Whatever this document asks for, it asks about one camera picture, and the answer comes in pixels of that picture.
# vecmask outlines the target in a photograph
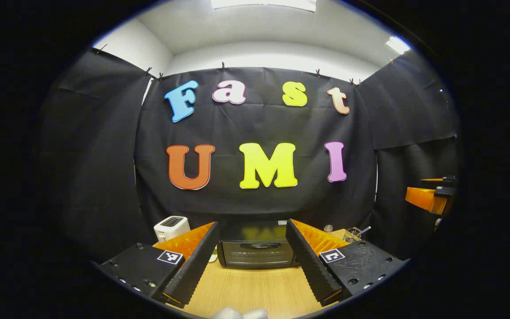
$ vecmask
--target white glove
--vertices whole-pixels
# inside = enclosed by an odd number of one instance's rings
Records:
[[[225,307],[216,313],[212,319],[268,319],[269,313],[265,309],[253,309],[246,313],[239,313],[239,311]]]

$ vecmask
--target wooden tabletop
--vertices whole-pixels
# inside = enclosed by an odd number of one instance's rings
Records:
[[[344,233],[336,230],[332,235],[343,238]],[[211,318],[224,307],[241,313],[263,308],[269,319],[290,319],[325,308],[316,301],[300,266],[239,270],[224,268],[216,260],[207,264],[190,303],[178,309]]]

